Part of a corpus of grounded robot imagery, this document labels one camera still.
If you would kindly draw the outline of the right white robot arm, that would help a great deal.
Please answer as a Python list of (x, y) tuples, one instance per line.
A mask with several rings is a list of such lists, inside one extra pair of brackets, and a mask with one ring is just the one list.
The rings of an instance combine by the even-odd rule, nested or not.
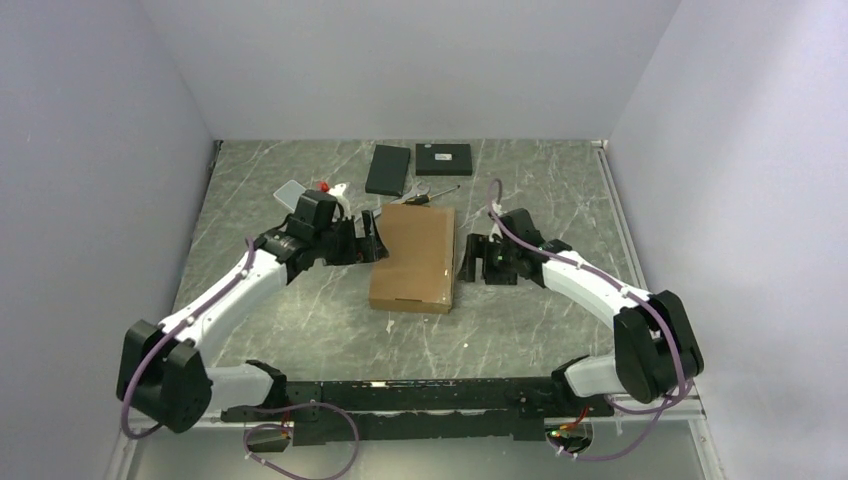
[(561, 294), (597, 317), (613, 334), (605, 355), (573, 359), (557, 369), (551, 401), (574, 415), (590, 397), (626, 394), (643, 404), (686, 391), (705, 362), (681, 298), (651, 293), (613, 277), (567, 243), (545, 239), (530, 213), (499, 215), (489, 234), (470, 234), (458, 278), (488, 285), (526, 279)]

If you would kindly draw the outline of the brown cardboard express box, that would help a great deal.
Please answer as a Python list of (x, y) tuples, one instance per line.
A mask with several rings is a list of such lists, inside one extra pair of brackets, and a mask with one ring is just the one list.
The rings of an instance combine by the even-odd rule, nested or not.
[(374, 310), (447, 314), (453, 307), (456, 210), (389, 204), (377, 219), (388, 256), (373, 266), (368, 293)]

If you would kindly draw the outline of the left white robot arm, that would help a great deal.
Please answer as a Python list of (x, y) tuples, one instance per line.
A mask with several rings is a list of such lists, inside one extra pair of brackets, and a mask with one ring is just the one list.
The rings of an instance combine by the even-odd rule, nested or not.
[(377, 211), (354, 214), (339, 190), (306, 190), (282, 223), (247, 238), (246, 251), (212, 287), (157, 322), (125, 333), (116, 396), (120, 429), (143, 439), (191, 429), (208, 411), (251, 411), (264, 420), (290, 408), (287, 377), (262, 361), (210, 368), (238, 323), (317, 261), (369, 264), (388, 257)]

